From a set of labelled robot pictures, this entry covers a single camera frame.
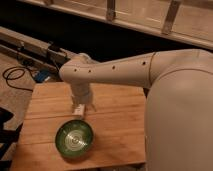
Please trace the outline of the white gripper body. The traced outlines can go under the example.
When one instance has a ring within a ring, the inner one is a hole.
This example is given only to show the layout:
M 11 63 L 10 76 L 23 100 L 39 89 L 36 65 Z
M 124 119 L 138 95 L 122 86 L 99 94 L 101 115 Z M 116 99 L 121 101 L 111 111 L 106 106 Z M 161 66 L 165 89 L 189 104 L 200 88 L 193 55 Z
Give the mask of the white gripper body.
M 73 83 L 70 85 L 72 101 L 75 107 L 80 104 L 91 105 L 93 102 L 93 92 L 89 83 Z

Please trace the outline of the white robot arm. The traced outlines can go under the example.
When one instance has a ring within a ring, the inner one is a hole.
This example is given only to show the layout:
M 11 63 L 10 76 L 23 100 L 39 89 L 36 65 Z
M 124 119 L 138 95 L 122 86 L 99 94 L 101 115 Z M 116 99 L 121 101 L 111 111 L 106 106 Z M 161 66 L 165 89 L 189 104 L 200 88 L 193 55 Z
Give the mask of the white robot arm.
M 76 104 L 92 102 L 92 83 L 148 90 L 147 171 L 213 171 L 213 52 L 160 51 L 102 63 L 80 53 L 59 74 Z

